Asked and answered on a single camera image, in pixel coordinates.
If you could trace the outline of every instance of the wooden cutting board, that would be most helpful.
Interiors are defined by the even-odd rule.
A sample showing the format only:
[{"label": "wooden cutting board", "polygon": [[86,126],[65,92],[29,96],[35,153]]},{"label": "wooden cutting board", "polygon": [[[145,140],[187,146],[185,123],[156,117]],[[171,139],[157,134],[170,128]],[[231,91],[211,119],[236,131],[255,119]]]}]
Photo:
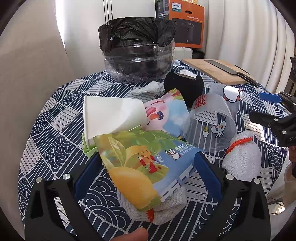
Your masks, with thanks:
[{"label": "wooden cutting board", "polygon": [[[241,77],[236,76],[234,74],[229,74],[229,73],[225,72],[224,70],[221,70],[218,67],[216,67],[212,64],[209,64],[208,62],[205,62],[205,60],[207,60],[207,59],[186,58],[186,59],[182,59],[182,62],[188,64],[192,68],[199,70],[200,72],[203,72],[204,74],[213,78],[217,82],[225,84],[225,85],[237,85],[237,84],[247,83]],[[219,63],[237,71],[237,72],[244,73],[245,75],[249,76],[250,78],[252,78],[254,80],[254,78],[251,75],[249,75],[245,71],[241,70],[240,68],[228,63],[225,60],[215,60],[215,59],[213,59],[213,60],[216,62],[219,62]]]}]

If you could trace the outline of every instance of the white curtain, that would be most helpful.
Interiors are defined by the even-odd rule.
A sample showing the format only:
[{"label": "white curtain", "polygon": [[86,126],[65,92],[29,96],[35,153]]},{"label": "white curtain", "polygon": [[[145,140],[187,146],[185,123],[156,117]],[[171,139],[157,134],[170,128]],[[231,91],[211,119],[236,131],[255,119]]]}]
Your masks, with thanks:
[{"label": "white curtain", "polygon": [[248,71],[270,92],[283,91],[291,71],[294,34],[269,0],[199,0],[205,7],[205,58]]}]

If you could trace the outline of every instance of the cardboard packaging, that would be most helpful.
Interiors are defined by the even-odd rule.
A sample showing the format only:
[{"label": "cardboard packaging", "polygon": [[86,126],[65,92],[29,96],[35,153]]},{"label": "cardboard packaging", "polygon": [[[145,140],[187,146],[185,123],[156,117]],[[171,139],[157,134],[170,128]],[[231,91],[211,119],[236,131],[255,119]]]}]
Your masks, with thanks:
[{"label": "cardboard packaging", "polygon": [[182,1],[186,1],[186,2],[191,2],[191,3],[197,4],[197,0],[182,0]]},{"label": "cardboard packaging", "polygon": [[201,48],[205,8],[184,0],[156,0],[156,17],[176,21],[176,47]]}]

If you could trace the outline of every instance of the white cabinet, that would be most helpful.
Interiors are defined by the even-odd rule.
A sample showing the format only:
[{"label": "white cabinet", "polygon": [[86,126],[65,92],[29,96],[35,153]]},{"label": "white cabinet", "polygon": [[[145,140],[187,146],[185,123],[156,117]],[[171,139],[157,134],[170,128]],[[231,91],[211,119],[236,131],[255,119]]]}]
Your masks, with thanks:
[{"label": "white cabinet", "polygon": [[115,18],[155,17],[155,0],[56,0],[56,8],[76,78],[105,69],[99,26]]}]

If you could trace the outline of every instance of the cleaver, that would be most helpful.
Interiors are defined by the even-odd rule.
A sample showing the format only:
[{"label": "cleaver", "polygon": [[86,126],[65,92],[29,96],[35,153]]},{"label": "cleaver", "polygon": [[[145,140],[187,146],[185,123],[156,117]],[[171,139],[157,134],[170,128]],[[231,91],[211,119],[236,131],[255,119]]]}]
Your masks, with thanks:
[{"label": "cleaver", "polygon": [[218,63],[218,62],[216,62],[214,60],[205,60],[205,62],[208,62],[209,64],[212,64],[212,65],[218,67],[219,69],[224,70],[225,72],[227,72],[229,74],[237,75],[237,76],[241,77],[243,80],[247,81],[248,83],[256,86],[257,88],[259,88],[259,86],[260,86],[258,82],[256,82],[255,80],[253,80],[249,76],[247,76],[247,75],[245,75],[245,74],[243,74],[241,72],[237,72],[237,71],[235,71],[235,70],[233,70],[231,68],[228,68],[228,67],[226,67],[225,65],[223,65],[221,63]]}]

